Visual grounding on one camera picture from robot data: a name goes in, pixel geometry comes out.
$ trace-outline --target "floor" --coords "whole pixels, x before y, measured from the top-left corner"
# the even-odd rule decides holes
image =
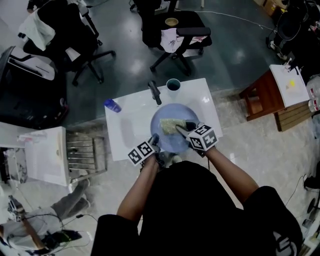
[[[85,0],[95,6],[103,0]],[[187,61],[192,75],[185,76],[180,60],[165,60],[155,73],[149,67],[163,54],[142,42],[142,21],[136,11],[131,12],[129,0],[109,0],[90,9],[90,16],[100,33],[103,45],[99,52],[114,50],[116,57],[106,56],[94,63],[104,83],[85,70],[78,87],[71,84],[74,73],[67,74],[67,99],[70,111],[63,125],[73,125],[104,115],[104,101],[147,89],[150,80],[161,86],[170,78],[180,81],[206,78],[211,91],[247,87],[260,77],[270,64],[280,61],[265,44],[270,30],[245,20],[214,13],[199,13],[203,23],[211,29],[212,45],[204,49],[202,57]],[[180,2],[180,10],[215,11],[248,19],[274,28],[271,18],[253,0],[210,0],[205,8],[200,0]]]
[[[299,178],[304,174],[314,173],[320,159],[320,140],[315,139],[311,118],[285,132],[278,132],[272,114],[246,122],[247,111],[244,101],[237,96],[230,96],[229,93],[229,90],[212,93],[223,131],[223,137],[217,144],[218,150],[243,168],[260,186],[274,187],[283,202],[286,203],[294,192]],[[104,214],[115,214],[122,199],[139,175],[139,168],[134,167],[128,160],[112,161],[106,124],[90,129],[86,128],[86,130],[90,131],[90,134],[105,137],[108,171],[92,179],[91,186],[86,191],[86,196],[92,202],[92,207],[84,213],[91,214],[96,218]],[[183,153],[181,157],[184,160],[208,166],[207,160],[199,157],[191,149]],[[241,208],[240,203],[212,165],[210,170],[217,175],[235,205]],[[39,206],[50,206],[67,193],[67,189],[64,187],[40,181],[22,184],[20,191],[17,190],[15,196],[28,211]],[[304,190],[302,181],[299,181],[287,208],[300,224],[307,217],[306,209],[311,199],[316,196],[318,196],[317,193]],[[96,229],[95,220],[84,216],[66,227],[83,231],[81,233],[83,238],[69,246],[89,244],[85,247],[66,249],[57,255],[89,255],[93,244],[91,238]],[[6,255],[14,255],[12,251],[8,251],[9,248],[3,250]]]

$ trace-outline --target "yellow object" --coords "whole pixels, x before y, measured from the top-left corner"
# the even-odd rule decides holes
[[[170,135],[177,133],[176,125],[181,126],[183,129],[187,129],[186,120],[174,119],[174,118],[164,118],[160,119],[160,125],[163,130],[164,135]]]

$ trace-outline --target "black office chair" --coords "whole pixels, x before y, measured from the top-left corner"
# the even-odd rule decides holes
[[[81,21],[79,12],[86,18],[91,28]],[[97,40],[99,33],[89,17],[88,9],[84,6],[78,7],[75,3],[68,5],[66,1],[56,0],[46,3],[37,14],[44,23],[55,30],[55,36],[45,51],[38,49],[31,40],[27,41],[23,50],[29,54],[48,57],[58,70],[76,72],[72,81],[74,86],[78,85],[77,79],[86,66],[90,68],[99,84],[102,84],[102,78],[92,66],[92,61],[108,54],[115,56],[116,52],[109,50],[94,55],[102,42]],[[80,56],[71,61],[66,53],[68,48],[73,48]]]
[[[138,13],[142,18],[142,41],[148,47],[157,47],[160,50],[164,50],[160,45],[161,42],[161,30],[170,29],[171,27],[166,25],[165,20],[167,18],[176,18],[178,20],[176,33],[184,37],[182,45],[176,50],[173,59],[179,58],[186,68],[186,75],[191,74],[191,68],[183,56],[183,53],[188,49],[199,49],[198,53],[202,55],[204,53],[204,47],[212,44],[210,34],[211,30],[205,27],[201,21],[199,15],[194,11],[175,11],[177,0],[171,0],[168,12],[155,15],[155,9],[159,5],[159,1],[150,0],[133,0]],[[202,42],[195,42],[190,44],[193,37],[207,36]],[[172,53],[165,52],[151,67],[151,71],[154,72],[156,67],[169,57]]]

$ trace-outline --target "wooden stool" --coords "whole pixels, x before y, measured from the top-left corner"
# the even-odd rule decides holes
[[[239,96],[246,101],[249,113],[249,116],[246,118],[247,121],[281,111],[285,108],[277,82],[270,69],[241,92]]]

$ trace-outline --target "black shirt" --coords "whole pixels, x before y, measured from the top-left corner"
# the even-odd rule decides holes
[[[264,186],[243,204],[233,201],[206,168],[184,161],[156,176],[137,224],[117,215],[99,218],[92,256],[135,252],[295,256],[302,233],[276,190]]]

